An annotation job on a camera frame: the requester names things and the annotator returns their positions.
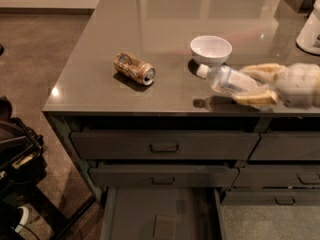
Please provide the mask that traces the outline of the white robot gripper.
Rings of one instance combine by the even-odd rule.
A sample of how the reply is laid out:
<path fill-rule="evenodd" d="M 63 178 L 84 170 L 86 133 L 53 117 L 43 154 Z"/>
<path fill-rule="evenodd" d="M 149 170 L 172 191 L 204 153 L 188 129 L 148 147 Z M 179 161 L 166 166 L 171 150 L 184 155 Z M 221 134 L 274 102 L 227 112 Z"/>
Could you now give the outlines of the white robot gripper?
<path fill-rule="evenodd" d="M 296 63 L 285 67 L 277 63 L 264 63 L 245 66 L 240 71 L 261 82 L 275 81 L 274 86 L 287 107 L 320 106 L 320 67 L 317 64 Z M 234 94 L 233 99 L 241 105 L 269 106 L 277 103 L 278 95 L 265 90 L 253 94 Z"/>

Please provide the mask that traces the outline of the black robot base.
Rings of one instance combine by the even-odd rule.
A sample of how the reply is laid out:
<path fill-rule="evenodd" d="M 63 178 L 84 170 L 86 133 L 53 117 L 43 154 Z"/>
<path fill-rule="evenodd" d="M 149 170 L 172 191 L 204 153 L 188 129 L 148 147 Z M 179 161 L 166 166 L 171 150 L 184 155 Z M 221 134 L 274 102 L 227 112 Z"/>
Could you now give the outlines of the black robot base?
<path fill-rule="evenodd" d="M 4 198 L 12 191 L 34 186 L 46 168 L 43 138 L 24 122 L 12 116 L 12 104 L 0 98 L 0 240 L 24 240 L 19 232 L 30 211 L 25 205 L 11 204 Z"/>

